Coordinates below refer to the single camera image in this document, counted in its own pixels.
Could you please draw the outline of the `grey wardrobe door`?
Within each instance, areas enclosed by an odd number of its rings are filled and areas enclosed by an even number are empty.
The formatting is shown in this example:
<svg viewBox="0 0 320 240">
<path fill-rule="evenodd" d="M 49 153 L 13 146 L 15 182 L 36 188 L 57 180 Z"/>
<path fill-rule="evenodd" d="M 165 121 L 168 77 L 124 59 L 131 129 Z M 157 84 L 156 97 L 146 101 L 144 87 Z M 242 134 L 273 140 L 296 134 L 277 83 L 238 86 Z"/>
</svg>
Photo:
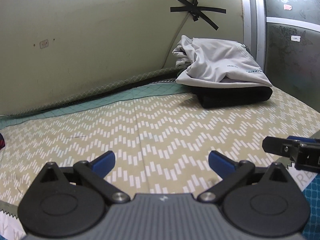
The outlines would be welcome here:
<svg viewBox="0 0 320 240">
<path fill-rule="evenodd" d="M 265 73 L 319 110 L 319 0 L 265 0 Z"/>
</svg>

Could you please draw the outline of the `dark reindeer knit sweater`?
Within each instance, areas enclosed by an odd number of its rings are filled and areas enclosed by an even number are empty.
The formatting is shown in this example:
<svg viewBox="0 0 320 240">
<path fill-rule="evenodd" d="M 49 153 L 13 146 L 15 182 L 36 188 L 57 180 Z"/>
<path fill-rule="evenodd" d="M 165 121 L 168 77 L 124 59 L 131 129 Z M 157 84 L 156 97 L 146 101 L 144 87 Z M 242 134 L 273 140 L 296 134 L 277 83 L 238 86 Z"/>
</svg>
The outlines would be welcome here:
<svg viewBox="0 0 320 240">
<path fill-rule="evenodd" d="M 5 140 L 3 135 L 0 133 L 0 150 L 5 148 Z"/>
</svg>

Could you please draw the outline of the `black tape cross on wall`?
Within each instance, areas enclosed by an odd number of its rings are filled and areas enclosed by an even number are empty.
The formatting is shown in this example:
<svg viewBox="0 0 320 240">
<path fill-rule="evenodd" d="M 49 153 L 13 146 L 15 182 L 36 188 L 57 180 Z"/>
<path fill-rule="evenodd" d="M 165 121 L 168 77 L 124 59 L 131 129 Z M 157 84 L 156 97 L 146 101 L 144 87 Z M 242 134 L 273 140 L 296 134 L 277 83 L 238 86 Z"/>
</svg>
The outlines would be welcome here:
<svg viewBox="0 0 320 240">
<path fill-rule="evenodd" d="M 189 2 L 188 0 L 177 0 L 177 1 L 183 4 L 183 6 L 171 7 L 170 12 L 187 12 L 191 14 L 194 22 L 198 21 L 199 18 L 202 18 L 215 30 L 218 30 L 219 26 L 215 22 L 213 22 L 206 14 L 204 14 L 203 11 L 227 14 L 227 10 L 223 8 L 198 6 L 199 3 L 197 0 L 192 0 L 191 2 Z"/>
</svg>

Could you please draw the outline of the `white t-shirt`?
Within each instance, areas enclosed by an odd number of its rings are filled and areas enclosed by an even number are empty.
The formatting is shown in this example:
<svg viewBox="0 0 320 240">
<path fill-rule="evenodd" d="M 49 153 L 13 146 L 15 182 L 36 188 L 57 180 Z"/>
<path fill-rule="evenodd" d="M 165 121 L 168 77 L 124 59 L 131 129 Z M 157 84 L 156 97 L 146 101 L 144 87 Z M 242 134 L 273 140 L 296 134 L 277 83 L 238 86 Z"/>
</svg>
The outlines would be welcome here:
<svg viewBox="0 0 320 240">
<path fill-rule="evenodd" d="M 301 191 L 304 191 L 317 176 L 315 172 L 297 170 L 295 164 L 287 157 L 280 157 L 277 161 L 285 166 Z"/>
</svg>

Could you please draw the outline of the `blue patterned blanket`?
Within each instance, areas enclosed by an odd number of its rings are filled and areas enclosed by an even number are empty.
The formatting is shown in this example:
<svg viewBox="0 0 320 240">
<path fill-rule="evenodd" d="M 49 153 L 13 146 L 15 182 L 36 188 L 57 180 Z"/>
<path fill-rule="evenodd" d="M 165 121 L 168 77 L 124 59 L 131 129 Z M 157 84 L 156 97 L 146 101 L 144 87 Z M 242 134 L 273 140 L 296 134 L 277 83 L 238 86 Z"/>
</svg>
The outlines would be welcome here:
<svg viewBox="0 0 320 240">
<path fill-rule="evenodd" d="M 310 218 L 303 230 L 302 235 L 308 240 L 320 240 L 320 182 L 319 174 L 303 191 L 310 204 Z"/>
</svg>

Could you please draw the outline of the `folded grey sports shirt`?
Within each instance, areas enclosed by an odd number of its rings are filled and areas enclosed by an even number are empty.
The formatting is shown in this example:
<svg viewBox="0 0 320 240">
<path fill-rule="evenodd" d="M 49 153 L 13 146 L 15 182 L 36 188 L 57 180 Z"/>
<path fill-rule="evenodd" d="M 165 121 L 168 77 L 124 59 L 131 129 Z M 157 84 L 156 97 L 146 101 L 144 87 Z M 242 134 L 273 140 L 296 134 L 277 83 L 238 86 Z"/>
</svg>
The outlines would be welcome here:
<svg viewBox="0 0 320 240">
<path fill-rule="evenodd" d="M 172 51 L 185 70 L 176 82 L 204 88 L 272 87 L 246 46 L 240 42 L 185 35 Z"/>
</svg>

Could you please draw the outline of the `black folded garment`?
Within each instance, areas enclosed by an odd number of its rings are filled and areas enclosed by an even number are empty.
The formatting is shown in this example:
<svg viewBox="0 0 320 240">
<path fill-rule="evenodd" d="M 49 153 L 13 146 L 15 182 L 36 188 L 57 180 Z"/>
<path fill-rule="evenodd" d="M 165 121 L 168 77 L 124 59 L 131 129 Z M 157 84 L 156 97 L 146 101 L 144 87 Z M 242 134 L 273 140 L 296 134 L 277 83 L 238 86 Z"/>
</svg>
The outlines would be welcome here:
<svg viewBox="0 0 320 240">
<path fill-rule="evenodd" d="M 203 88 L 193 87 L 200 105 L 205 109 L 250 105 L 270 99 L 273 90 L 270 87 L 242 88 Z"/>
</svg>

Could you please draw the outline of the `teal quilted mattress pad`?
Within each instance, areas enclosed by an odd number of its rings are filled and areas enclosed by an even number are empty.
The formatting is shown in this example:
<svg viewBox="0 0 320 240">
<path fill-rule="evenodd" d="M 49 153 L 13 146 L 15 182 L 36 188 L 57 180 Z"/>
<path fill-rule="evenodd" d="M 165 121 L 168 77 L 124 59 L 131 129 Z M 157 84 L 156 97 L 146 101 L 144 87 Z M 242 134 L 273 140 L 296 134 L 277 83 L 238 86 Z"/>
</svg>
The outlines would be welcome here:
<svg viewBox="0 0 320 240">
<path fill-rule="evenodd" d="M 34 114 L 28 114 L 21 117 L 1 117 L 1 129 L 4 129 L 8 126 L 22 124 L 30 120 L 52 118 L 67 114 L 78 113 L 81 111 L 87 111 L 98 107 L 110 105 L 119 101 L 140 99 L 149 96 L 181 94 L 190 91 L 191 89 L 188 86 L 180 85 L 172 80 L 154 82 L 139 87 L 132 87 L 129 89 L 122 88 L 120 91 L 112 94 L 108 93 L 106 96 L 95 97 L 91 100 L 80 100 L 79 103 L 69 103 L 65 106 L 40 111 Z"/>
</svg>

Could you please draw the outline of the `beige zigzag patterned bedsheet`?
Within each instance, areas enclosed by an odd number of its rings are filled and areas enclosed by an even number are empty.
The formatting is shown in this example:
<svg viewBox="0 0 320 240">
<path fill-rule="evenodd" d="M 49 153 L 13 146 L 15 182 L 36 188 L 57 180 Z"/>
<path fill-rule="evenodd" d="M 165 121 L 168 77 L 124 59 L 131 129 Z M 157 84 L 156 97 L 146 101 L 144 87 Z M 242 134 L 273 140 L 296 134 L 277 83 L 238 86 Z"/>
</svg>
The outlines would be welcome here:
<svg viewBox="0 0 320 240">
<path fill-rule="evenodd" d="M 219 181 L 210 151 L 268 166 L 277 157 L 263 151 L 265 137 L 318 130 L 319 113 L 278 88 L 267 102 L 249 106 L 204 109 L 187 92 L 30 120 L 1 129 L 1 200 L 18 204 L 48 161 L 72 166 L 109 150 L 116 165 L 106 179 L 126 193 L 197 194 Z"/>
</svg>

